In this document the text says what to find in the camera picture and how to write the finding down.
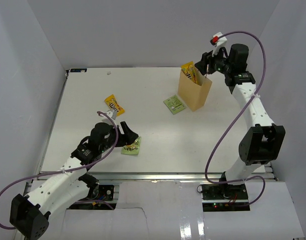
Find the yellow M&M packet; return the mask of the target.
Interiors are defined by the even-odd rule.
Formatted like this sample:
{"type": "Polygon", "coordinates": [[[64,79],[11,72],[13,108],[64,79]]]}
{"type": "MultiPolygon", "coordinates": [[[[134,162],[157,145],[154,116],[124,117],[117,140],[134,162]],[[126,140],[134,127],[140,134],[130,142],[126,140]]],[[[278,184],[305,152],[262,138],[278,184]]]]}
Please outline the yellow M&M packet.
{"type": "Polygon", "coordinates": [[[186,64],[181,65],[181,70],[186,77],[188,77],[193,83],[198,83],[198,78],[195,71],[194,62],[190,61],[186,64]]]}
{"type": "Polygon", "coordinates": [[[125,113],[125,109],[117,102],[117,99],[114,94],[108,96],[104,102],[107,106],[114,111],[117,111],[117,116],[120,116],[125,113]]]}

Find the light green sachet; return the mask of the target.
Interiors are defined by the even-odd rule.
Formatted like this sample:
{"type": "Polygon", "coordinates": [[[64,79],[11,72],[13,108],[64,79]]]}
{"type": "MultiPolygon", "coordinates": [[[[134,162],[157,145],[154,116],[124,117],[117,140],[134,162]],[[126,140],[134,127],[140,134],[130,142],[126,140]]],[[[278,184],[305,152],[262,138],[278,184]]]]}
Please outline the light green sachet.
{"type": "Polygon", "coordinates": [[[168,99],[164,100],[163,103],[173,115],[183,111],[186,108],[177,95],[169,97],[168,99]]]}

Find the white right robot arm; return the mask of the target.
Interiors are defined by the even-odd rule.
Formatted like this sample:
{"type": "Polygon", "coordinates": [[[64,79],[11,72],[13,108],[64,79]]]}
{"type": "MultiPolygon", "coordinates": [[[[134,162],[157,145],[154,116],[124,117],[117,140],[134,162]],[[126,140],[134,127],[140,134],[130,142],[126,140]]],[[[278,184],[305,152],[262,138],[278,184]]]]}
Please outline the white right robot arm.
{"type": "Polygon", "coordinates": [[[220,179],[219,195],[228,200],[236,194],[236,186],[243,184],[256,169],[277,159],[286,130],[274,123],[255,93],[255,79],[246,70],[249,48],[236,43],[228,56],[225,53],[224,47],[216,54],[205,52],[195,67],[203,75],[219,72],[225,76],[225,84],[243,111],[248,128],[239,144],[238,159],[220,179]]]}

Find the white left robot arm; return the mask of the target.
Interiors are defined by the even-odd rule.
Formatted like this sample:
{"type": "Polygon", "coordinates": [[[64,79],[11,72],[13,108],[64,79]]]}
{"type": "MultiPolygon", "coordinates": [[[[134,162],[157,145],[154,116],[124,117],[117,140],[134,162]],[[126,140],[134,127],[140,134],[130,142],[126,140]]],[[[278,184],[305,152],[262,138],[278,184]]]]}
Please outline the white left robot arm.
{"type": "Polygon", "coordinates": [[[27,239],[37,240],[47,230],[49,221],[80,199],[98,195],[98,180],[88,174],[91,164],[112,147],[132,144],[138,138],[126,122],[119,126],[99,122],[84,137],[61,168],[26,195],[11,201],[10,223],[27,239]]]}

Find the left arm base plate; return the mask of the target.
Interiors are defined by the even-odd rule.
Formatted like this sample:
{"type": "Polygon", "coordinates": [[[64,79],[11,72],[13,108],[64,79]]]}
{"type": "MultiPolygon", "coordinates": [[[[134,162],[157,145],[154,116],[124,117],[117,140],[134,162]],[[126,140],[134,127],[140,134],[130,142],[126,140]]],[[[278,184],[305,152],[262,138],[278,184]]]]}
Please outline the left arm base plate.
{"type": "Polygon", "coordinates": [[[114,210],[114,185],[98,185],[70,208],[75,210],[114,210]]]}

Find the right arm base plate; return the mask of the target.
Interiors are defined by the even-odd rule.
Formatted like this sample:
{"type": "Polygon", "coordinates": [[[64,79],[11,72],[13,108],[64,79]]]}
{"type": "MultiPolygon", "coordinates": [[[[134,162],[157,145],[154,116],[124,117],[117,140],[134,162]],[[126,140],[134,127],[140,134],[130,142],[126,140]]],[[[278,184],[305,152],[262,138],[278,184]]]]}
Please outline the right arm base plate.
{"type": "Polygon", "coordinates": [[[200,184],[196,189],[201,194],[203,212],[250,211],[245,184],[200,184]]]}

